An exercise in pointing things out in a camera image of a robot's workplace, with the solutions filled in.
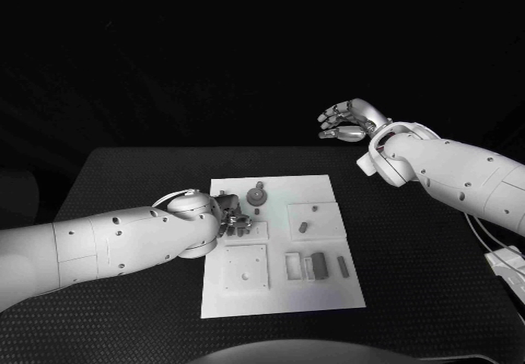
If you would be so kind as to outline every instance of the black background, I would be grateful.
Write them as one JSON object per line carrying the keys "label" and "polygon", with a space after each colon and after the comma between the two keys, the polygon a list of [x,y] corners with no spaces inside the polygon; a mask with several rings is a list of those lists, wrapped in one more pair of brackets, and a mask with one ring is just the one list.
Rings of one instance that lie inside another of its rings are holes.
{"label": "black background", "polygon": [[7,27],[0,167],[35,173],[38,222],[97,147],[351,148],[317,139],[316,118],[355,97],[525,162],[516,8],[202,10],[38,14]]}

